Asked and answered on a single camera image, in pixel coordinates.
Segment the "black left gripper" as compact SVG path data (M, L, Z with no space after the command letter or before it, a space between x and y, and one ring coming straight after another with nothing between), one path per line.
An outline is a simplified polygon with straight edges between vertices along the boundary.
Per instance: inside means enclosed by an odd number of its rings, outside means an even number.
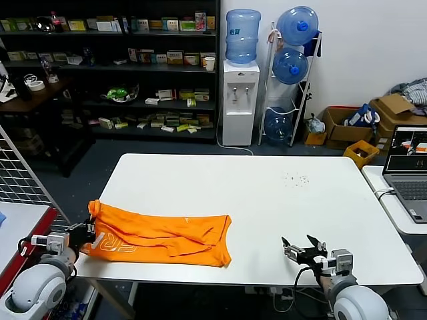
M80 250L80 248L87 243L86 235L87 229L95 229L95 220L96 218L90 217L87 219L86 223L75 223L66 228L65 232L69 235L68 246L74 250ZM95 241L96 234L95 231L91 231L87 236L88 241Z

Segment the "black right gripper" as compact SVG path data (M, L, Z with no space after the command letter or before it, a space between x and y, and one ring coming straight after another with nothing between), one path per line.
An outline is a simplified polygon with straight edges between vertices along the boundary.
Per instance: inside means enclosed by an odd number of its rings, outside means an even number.
M307 265L314 272L314 275L318 276L322 274L322 259L328 257L326 244L311 235L307 235L307 238L314 248L305 248L302 250L282 237L284 255L300 265Z

